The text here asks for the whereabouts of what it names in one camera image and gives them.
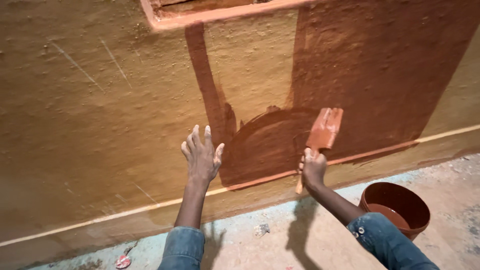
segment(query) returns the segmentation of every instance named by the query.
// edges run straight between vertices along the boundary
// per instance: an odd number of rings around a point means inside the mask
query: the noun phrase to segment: floor
[[[417,193],[430,208],[428,228],[414,243],[443,270],[480,265],[480,154],[376,180]],[[337,190],[358,204],[370,183]],[[254,235],[268,223],[271,232]],[[218,220],[204,225],[203,270],[384,269],[330,213],[311,198]],[[167,234],[140,239],[129,270],[156,270]],[[135,242],[106,248],[35,270],[113,270],[118,256]]]

